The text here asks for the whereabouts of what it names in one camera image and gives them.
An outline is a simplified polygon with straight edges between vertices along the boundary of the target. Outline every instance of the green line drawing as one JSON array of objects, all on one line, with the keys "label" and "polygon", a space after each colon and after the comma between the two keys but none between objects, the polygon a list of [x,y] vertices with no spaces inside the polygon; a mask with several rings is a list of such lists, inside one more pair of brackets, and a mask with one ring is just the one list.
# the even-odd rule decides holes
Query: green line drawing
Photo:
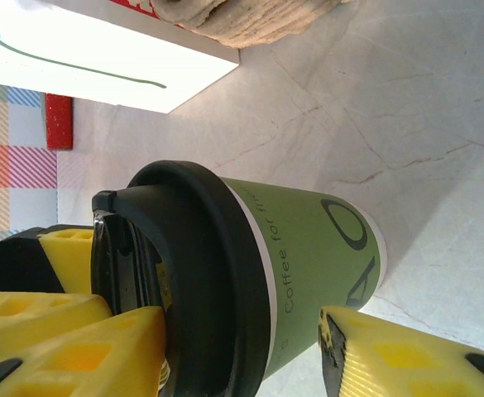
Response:
[{"label": "green line drawing", "polygon": [[150,84],[150,85],[155,85],[156,87],[159,87],[159,88],[166,88],[166,86],[164,84],[157,83],[155,81],[134,79],[133,77],[121,76],[119,74],[113,74],[113,73],[109,73],[109,72],[103,72],[101,70],[84,68],[83,66],[66,64],[65,62],[60,62],[58,60],[48,60],[47,58],[42,58],[42,57],[37,56],[37,55],[28,54],[25,51],[18,50],[17,48],[14,48],[11,45],[8,45],[4,41],[1,41],[1,33],[0,33],[0,46],[3,47],[3,48],[6,48],[7,50],[10,50],[12,52],[15,52],[16,54],[23,55],[23,56],[27,56],[27,57],[32,58],[34,60],[41,60],[43,62],[48,62],[50,64],[55,64],[55,65],[60,65],[60,66],[66,66],[66,67],[73,68],[73,69],[85,70],[87,72],[93,72],[93,73],[103,74],[103,75],[109,76],[109,77],[116,77],[117,79],[123,79],[123,80],[127,80],[127,81],[132,81],[133,83]]}]

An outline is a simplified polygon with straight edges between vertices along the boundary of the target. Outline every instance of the marble surface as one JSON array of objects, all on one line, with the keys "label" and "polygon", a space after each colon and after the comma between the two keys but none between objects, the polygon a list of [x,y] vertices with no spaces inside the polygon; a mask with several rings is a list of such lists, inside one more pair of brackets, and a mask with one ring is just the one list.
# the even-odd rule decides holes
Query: marble surface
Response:
[{"label": "marble surface", "polygon": [[[389,271],[367,313],[484,349],[484,0],[352,0],[170,115],[75,104],[59,218],[144,164],[328,192],[370,213]],[[307,351],[261,396],[323,397]]]}]

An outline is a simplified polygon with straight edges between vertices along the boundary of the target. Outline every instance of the checkered tablecloth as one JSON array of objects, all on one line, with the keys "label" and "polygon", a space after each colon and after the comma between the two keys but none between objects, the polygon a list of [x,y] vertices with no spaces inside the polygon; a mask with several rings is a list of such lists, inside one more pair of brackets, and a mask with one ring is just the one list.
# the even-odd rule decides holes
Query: checkered tablecloth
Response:
[{"label": "checkered tablecloth", "polygon": [[0,85],[0,240],[56,224],[56,179],[40,93]]}]

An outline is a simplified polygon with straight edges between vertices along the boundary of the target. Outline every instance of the folded cloth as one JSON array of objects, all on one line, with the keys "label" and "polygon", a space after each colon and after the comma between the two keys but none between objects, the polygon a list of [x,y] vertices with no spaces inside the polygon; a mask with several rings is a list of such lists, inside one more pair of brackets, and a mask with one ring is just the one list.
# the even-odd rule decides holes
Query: folded cloth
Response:
[{"label": "folded cloth", "polygon": [[342,0],[154,0],[157,16],[231,47],[305,31]]}]

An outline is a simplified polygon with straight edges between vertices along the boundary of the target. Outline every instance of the red object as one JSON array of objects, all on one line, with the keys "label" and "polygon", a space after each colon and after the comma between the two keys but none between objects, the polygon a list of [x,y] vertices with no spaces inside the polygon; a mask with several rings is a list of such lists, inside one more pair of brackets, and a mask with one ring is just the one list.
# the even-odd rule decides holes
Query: red object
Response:
[{"label": "red object", "polygon": [[132,6],[130,4],[130,0],[111,0],[111,1],[115,2],[116,4],[120,4],[121,6],[131,8],[132,10],[142,12],[143,14],[149,15],[150,17],[159,19],[156,12],[153,11],[153,6],[151,5],[153,3],[152,0],[150,0],[150,6],[148,7],[148,8],[151,8],[152,11],[144,10],[141,8],[140,5]]},{"label": "red object", "polygon": [[51,151],[73,149],[73,99],[45,94],[46,147]]}]

